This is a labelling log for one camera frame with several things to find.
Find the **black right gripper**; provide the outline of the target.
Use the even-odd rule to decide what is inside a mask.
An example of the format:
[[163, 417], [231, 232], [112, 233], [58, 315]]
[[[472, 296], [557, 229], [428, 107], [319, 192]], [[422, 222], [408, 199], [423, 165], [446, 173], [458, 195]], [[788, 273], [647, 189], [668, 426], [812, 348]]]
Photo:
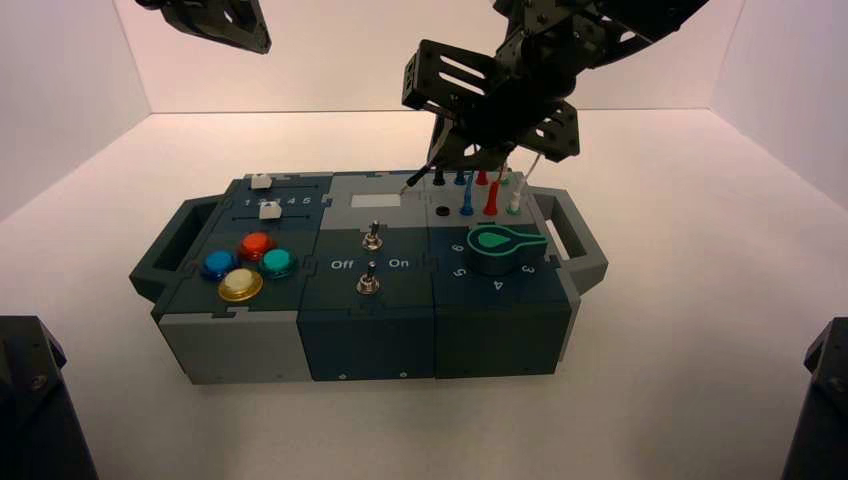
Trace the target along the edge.
[[517, 147], [553, 162], [580, 153], [577, 112], [561, 86], [474, 51], [421, 41], [404, 69], [402, 104], [436, 115], [432, 169], [495, 171]]

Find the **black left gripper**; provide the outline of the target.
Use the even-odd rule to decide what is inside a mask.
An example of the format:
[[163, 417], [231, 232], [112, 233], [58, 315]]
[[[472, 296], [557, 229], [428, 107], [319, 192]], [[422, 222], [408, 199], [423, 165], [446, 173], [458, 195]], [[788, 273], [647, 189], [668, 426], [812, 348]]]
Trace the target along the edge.
[[258, 0], [136, 0], [161, 11], [178, 31], [258, 54], [268, 54], [272, 40]]

